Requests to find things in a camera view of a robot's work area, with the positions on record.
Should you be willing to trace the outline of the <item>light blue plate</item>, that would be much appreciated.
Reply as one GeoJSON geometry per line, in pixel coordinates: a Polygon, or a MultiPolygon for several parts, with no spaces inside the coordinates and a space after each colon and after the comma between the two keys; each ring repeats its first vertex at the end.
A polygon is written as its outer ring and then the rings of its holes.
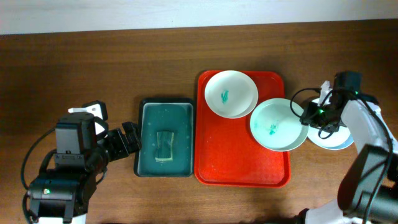
{"type": "Polygon", "coordinates": [[[345,149],[354,143],[353,137],[348,128],[340,126],[339,130],[333,133],[327,139],[321,139],[318,136],[319,129],[313,128],[311,126],[308,127],[307,137],[311,140],[312,143],[320,146],[324,149],[337,151],[341,149],[345,149]]]}

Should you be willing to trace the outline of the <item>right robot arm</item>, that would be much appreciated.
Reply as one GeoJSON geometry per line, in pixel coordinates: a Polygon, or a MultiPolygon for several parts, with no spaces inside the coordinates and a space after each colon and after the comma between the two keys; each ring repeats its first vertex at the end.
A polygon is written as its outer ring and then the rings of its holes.
{"type": "Polygon", "coordinates": [[[374,96],[362,93],[361,74],[344,71],[317,88],[318,103],[299,116],[304,126],[334,134],[348,128],[358,156],[341,181],[335,200],[300,213],[302,223],[397,223],[397,140],[374,96]]]}

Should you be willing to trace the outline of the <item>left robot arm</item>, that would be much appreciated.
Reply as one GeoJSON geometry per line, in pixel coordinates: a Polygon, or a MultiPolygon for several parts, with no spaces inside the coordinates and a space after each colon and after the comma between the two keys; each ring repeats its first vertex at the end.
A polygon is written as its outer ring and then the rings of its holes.
{"type": "Polygon", "coordinates": [[[138,125],[125,122],[109,129],[101,118],[88,112],[61,117],[53,128],[56,148],[43,159],[38,176],[29,184],[22,201],[28,223],[58,218],[71,223],[86,215],[89,200],[110,162],[141,149],[138,125]]]}

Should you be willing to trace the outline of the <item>light green plate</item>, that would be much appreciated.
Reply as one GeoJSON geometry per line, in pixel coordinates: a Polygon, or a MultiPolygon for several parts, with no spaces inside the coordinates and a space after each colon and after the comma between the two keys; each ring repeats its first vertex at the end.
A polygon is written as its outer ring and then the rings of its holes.
{"type": "Polygon", "coordinates": [[[291,151],[307,138],[308,126],[300,122],[303,108],[288,99],[273,98],[259,104],[252,112],[249,127],[254,139],[264,148],[291,151]]]}

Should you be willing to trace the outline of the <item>white plate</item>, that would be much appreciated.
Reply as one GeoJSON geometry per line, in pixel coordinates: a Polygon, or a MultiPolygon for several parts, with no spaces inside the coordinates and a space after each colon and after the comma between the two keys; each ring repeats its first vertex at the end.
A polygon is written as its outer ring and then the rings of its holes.
{"type": "Polygon", "coordinates": [[[245,73],[225,70],[208,80],[204,96],[212,112],[223,118],[237,119],[256,107],[259,92],[253,79],[245,73]]]}

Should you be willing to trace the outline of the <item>green yellow sponge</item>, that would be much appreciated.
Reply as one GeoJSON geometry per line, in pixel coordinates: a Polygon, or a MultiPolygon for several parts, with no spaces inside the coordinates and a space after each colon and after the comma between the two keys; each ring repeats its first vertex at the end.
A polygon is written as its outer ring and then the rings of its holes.
{"type": "Polygon", "coordinates": [[[157,162],[170,162],[173,160],[174,132],[157,132],[157,150],[155,160],[157,162]]]}

